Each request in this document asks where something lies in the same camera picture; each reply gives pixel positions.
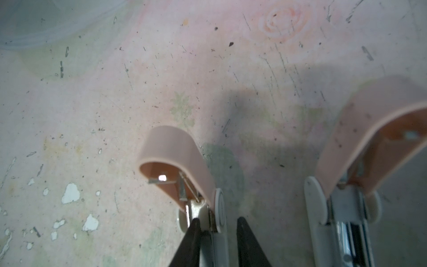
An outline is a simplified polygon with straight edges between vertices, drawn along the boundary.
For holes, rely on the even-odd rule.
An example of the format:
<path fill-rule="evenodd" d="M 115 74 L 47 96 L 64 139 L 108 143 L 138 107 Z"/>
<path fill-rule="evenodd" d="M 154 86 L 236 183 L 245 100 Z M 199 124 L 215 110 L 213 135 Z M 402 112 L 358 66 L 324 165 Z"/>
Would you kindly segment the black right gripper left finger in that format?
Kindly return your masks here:
<path fill-rule="evenodd" d="M 195 218 L 191 221 L 169 267 L 199 267 L 201 237 L 200 219 Z"/>

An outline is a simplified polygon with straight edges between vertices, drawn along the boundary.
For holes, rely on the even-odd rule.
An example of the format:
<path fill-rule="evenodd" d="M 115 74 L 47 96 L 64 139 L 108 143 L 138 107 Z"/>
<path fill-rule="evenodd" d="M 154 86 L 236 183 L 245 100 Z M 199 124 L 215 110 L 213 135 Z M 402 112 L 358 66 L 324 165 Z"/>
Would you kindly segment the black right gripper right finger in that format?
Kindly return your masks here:
<path fill-rule="evenodd" d="M 239 267 L 272 267 L 244 217 L 237 220 Z"/>

